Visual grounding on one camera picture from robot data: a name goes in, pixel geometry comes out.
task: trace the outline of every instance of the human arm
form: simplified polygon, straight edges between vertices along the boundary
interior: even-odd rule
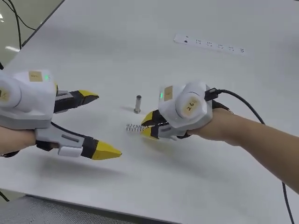
[[[33,130],[12,130],[0,126],[0,155],[19,151],[35,143]]]
[[[241,146],[299,194],[299,137],[223,109],[215,109],[209,124],[188,133]]]

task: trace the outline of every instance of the wire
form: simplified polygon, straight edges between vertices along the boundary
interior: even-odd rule
[[[6,202],[9,202],[9,199],[7,197],[5,197],[5,195],[0,191],[0,196],[3,197],[3,199],[6,201]]]
[[[14,12],[14,10],[10,7],[10,5],[9,5],[6,1],[4,1],[4,0],[2,0],[2,1],[3,1],[5,4],[7,4],[7,6],[10,8],[11,11]],[[31,30],[36,30],[36,29],[34,29],[34,28],[28,26],[28,25],[21,19],[21,17],[20,17],[19,15],[18,15],[18,18],[19,18],[20,21],[24,24],[24,26],[26,26],[27,28],[29,28],[29,29],[31,29]]]
[[[261,118],[261,116],[256,112],[256,110],[250,105],[250,103],[248,103],[244,98],[240,97],[238,94],[234,93],[234,92],[231,92],[231,91],[228,91],[228,90],[217,90],[217,94],[220,94],[220,93],[226,93],[226,94],[229,94],[233,97],[236,97],[237,99],[239,99],[240,101],[242,101],[253,113],[254,115],[257,117],[257,119],[263,124],[265,125],[265,122],[263,121],[263,119]],[[293,215],[292,215],[292,212],[291,212],[291,208],[290,208],[290,205],[289,205],[289,200],[288,200],[288,195],[286,193],[286,187],[285,187],[285,183],[282,182],[282,190],[283,190],[283,193],[284,193],[284,198],[285,198],[285,205],[286,205],[286,208],[288,210],[288,213],[289,213],[289,216],[290,216],[290,220],[291,220],[291,224],[295,224],[294,223],[294,219],[293,219]]]
[[[18,18],[18,14],[17,11],[14,7],[14,4],[12,3],[11,0],[8,0],[8,2],[11,4],[11,6],[13,7],[13,11],[14,11],[14,15],[15,15],[15,19],[17,20],[17,27],[18,27],[18,35],[19,35],[19,47],[20,50],[22,49],[22,40],[21,40],[21,31],[20,31],[20,22],[19,22],[19,18]]]

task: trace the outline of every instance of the metal cylinder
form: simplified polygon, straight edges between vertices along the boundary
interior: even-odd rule
[[[141,96],[138,95],[136,96],[136,105],[135,105],[135,109],[134,109],[134,113],[140,113],[140,104],[141,104]]]

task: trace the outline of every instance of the power outlet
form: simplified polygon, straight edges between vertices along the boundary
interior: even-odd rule
[[[174,38],[174,42],[182,43],[182,44],[190,45],[190,46],[194,46],[194,47],[199,47],[199,48],[216,50],[218,52],[230,53],[230,54],[234,54],[234,55],[246,55],[244,48],[237,48],[232,45],[216,44],[211,41],[205,41],[202,39],[192,38],[187,35],[176,34],[176,36]]]

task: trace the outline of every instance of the metal spring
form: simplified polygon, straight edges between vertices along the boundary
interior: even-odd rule
[[[129,132],[142,132],[146,128],[147,126],[127,124],[127,131]]]

